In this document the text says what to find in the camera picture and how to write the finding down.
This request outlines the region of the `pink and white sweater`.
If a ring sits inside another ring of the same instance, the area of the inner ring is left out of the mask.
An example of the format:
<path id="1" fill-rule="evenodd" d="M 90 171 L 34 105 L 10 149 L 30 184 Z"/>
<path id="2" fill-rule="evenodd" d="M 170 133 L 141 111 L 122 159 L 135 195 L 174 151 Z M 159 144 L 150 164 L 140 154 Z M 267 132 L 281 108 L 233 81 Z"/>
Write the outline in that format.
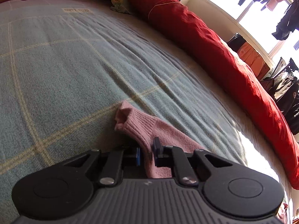
<path id="1" fill-rule="evenodd" d="M 124 133 L 136 140 L 143 150 L 145 171 L 149 178 L 171 177 L 169 168 L 155 166 L 152 153 L 155 137 L 159 138 L 163 146 L 180 147 L 187 153 L 193 153 L 196 149 L 204 148 L 174 126 L 138 110 L 127 101 L 123 101 L 120 104 L 115 120 L 115 131 Z"/>

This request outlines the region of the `hanging dark jackets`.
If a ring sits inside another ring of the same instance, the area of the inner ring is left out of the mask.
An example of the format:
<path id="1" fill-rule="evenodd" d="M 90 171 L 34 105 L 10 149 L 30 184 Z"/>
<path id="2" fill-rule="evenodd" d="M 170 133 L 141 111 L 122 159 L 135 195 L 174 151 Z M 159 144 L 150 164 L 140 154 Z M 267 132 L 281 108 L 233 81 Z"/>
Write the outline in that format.
<path id="1" fill-rule="evenodd" d="M 298 67 L 293 59 L 282 58 L 261 85 L 275 101 L 293 135 L 298 134 Z"/>

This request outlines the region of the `orange cloth covered cabinet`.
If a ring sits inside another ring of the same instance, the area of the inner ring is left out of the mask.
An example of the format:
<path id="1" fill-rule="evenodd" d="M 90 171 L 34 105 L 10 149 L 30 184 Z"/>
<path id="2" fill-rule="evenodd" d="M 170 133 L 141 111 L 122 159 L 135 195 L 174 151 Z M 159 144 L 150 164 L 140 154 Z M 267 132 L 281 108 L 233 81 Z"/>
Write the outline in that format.
<path id="1" fill-rule="evenodd" d="M 227 44 L 251 68 L 259 81 L 270 71 L 262 55 L 241 34 L 235 33 Z"/>

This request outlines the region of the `green plaid bed blanket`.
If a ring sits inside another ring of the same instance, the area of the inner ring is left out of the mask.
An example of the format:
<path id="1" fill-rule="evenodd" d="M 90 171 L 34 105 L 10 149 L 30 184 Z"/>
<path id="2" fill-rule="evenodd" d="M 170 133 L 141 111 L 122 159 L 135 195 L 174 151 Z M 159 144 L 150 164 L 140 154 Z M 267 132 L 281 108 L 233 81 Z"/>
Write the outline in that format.
<path id="1" fill-rule="evenodd" d="M 184 51 L 98 0 L 1 4 L 1 223 L 24 176 L 122 143 L 120 102 L 156 116 L 206 150 L 267 174 L 284 169 L 247 115 Z"/>

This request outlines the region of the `red duvet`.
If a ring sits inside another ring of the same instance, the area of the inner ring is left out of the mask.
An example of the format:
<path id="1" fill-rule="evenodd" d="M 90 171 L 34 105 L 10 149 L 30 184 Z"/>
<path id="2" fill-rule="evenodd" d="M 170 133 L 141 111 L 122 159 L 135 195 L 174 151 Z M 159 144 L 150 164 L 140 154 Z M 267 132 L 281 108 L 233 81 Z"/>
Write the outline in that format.
<path id="1" fill-rule="evenodd" d="M 251 68 L 178 0 L 128 2 L 133 11 L 199 63 L 249 116 L 281 161 L 291 186 L 298 189 L 298 143 Z"/>

